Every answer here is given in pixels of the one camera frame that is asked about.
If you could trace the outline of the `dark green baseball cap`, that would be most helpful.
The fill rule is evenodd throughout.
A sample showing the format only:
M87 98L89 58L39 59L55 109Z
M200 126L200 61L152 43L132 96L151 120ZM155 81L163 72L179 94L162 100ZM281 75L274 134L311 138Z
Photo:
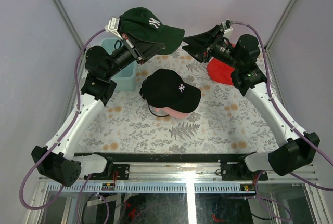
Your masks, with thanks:
M169 55L181 45L185 30L165 25L149 9L136 7L120 16L119 33L128 33L136 39L162 43L165 47L159 55Z

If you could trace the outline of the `red cloth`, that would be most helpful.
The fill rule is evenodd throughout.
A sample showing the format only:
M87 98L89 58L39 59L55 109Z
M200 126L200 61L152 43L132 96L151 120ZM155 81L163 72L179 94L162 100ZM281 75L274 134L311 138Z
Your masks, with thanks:
M211 58L207 66L207 72L209 77L218 83L225 85L233 85L232 73L235 68L235 60L233 58L233 64L225 64L216 58Z

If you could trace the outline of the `teal plastic bin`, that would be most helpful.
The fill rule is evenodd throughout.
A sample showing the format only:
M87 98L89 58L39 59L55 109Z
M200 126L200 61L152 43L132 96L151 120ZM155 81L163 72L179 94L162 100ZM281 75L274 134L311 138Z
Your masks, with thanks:
M116 38L104 38L101 47L110 55L115 50ZM134 91L136 88L136 73L138 64L134 61L117 73L112 80L117 84L115 91Z

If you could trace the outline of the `black wire hat stand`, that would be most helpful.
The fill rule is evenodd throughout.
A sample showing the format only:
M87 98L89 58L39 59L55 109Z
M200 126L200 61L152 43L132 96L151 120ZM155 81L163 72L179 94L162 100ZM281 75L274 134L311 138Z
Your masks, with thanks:
M155 117L165 118L165 117L170 116L169 114L167 114L166 112L164 112L160 108L156 108L156 107L153 107L151 105L148 105L148 109L149 109L149 112Z

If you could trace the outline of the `pink baseball cap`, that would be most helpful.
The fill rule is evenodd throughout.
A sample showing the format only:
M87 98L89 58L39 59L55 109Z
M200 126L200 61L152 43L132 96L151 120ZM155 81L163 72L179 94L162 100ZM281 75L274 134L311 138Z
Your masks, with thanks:
M163 111L167 115L169 115L173 118L177 118L177 119L184 119L184 118L187 118L190 115L190 113L184 113L184 112L176 111L176 110L171 109L169 107L164 107L164 108L153 107L153 109L156 110L157 112Z

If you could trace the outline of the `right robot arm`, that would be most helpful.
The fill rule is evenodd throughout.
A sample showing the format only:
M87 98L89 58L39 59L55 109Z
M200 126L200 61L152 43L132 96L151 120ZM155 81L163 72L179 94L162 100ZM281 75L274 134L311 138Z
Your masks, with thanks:
M254 105L276 140L278 149L240 158L238 176L247 180L260 170L284 176L311 164L320 142L319 136L299 126L273 95L269 73L262 72L257 65L261 53L259 38L243 34L232 45L229 41L231 32L231 23L227 21L207 32L185 37L186 45L182 49L200 63L215 58L232 67L232 85Z

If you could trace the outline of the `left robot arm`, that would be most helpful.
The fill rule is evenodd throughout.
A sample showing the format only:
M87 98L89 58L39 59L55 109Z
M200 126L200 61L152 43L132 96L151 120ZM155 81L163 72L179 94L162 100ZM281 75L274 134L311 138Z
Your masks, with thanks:
M32 151L38 172L65 187L87 175L97 174L104 180L113 176L112 157L102 153L75 156L76 147L86 128L112 97L117 86L112 78L131 63L143 64L166 48L161 41L139 40L129 33L122 34L121 44L111 54L98 45L86 51L88 74L79 89L76 106L58 133L44 147L36 146Z

